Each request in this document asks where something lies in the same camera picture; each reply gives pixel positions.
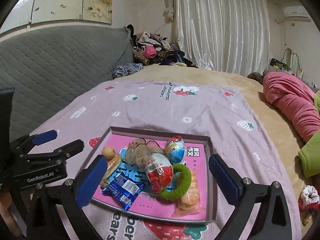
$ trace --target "plastic wrapper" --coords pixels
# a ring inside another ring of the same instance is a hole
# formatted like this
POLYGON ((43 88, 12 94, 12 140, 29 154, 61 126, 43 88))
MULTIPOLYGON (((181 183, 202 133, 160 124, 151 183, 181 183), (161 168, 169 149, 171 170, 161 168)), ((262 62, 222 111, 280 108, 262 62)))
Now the plastic wrapper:
POLYGON ((160 153, 153 153, 147 161, 146 175, 154 193, 167 188, 173 178, 173 169, 169 160, 160 153))
POLYGON ((143 182, 134 182, 122 172, 102 190, 102 193, 114 197, 124 210, 129 210, 144 187, 145 184, 143 182))
POLYGON ((196 178, 196 172, 191 172, 191 185, 188 191, 178 200, 178 206, 172 217, 182 217, 186 215, 198 214, 201 211, 200 208, 200 194, 198 188, 198 182, 196 178))
POLYGON ((180 136, 170 138, 164 151, 171 164, 182 163, 187 155, 184 142, 180 136))
POLYGON ((164 153, 155 141, 146 142, 145 139, 136 139, 129 143, 125 161, 129 164, 137 164, 140 169, 144 170, 152 152, 164 153))
POLYGON ((105 188, 107 184, 108 178, 111 176, 112 173, 119 167, 121 163, 121 158, 118 153, 115 153, 115 156, 112 159, 108 160, 108 168, 106 173, 103 175, 102 180, 100 181, 101 188, 105 188))

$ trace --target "pile of clothes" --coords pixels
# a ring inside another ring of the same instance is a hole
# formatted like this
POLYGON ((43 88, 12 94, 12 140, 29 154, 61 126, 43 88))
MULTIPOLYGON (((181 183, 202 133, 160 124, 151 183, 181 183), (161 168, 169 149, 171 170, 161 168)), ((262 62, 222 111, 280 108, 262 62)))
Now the pile of clothes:
POLYGON ((168 38, 147 32, 134 35, 133 26, 130 24, 127 28, 131 32, 130 42, 135 63, 197 67, 192 61, 184 58, 185 53, 178 46, 170 44, 168 38))

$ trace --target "painted wall mural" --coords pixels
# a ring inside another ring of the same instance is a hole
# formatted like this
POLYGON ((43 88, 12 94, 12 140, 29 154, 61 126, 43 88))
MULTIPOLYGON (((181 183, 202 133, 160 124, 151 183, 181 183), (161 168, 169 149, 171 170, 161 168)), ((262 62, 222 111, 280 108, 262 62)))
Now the painted wall mural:
POLYGON ((83 0, 83 19, 112 23, 112 0, 83 0))
POLYGON ((35 0, 31 23, 81 17, 82 0, 35 0))
POLYGON ((19 0, 0 29, 55 20, 89 20, 112 24, 112 0, 19 0))

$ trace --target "snack bag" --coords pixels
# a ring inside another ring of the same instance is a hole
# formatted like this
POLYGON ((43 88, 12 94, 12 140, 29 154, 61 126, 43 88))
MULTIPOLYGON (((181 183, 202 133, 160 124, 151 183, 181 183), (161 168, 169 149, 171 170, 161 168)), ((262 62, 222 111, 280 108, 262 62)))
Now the snack bag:
POLYGON ((178 200, 178 206, 172 217, 182 217, 186 215, 198 214, 201 211, 200 208, 200 194, 198 189, 198 182, 195 171, 191 172, 191 185, 187 193, 178 200))
POLYGON ((187 155, 184 142, 180 136, 170 138, 164 151, 171 164, 181 163, 187 155))
POLYGON ((173 169, 169 160, 160 153, 152 153, 146 164, 146 175, 154 193, 167 188, 173 178, 173 169))
POLYGON ((129 210, 144 187, 143 182, 134 182, 122 172, 102 190, 102 193, 114 197, 120 202, 124 210, 129 210))

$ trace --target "air conditioner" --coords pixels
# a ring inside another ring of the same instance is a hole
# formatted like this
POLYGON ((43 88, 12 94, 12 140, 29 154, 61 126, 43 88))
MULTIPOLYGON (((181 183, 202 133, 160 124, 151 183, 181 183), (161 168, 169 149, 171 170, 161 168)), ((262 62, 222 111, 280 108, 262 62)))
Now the air conditioner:
POLYGON ((307 10, 302 5, 284 7, 283 12, 284 12, 285 18, 282 20, 275 20, 277 23, 282 23, 284 21, 300 21, 300 22, 312 21, 307 10))
POLYGON ((302 18, 311 18, 307 10, 302 6, 289 6, 283 8, 284 16, 287 18, 290 17, 302 17, 302 18))

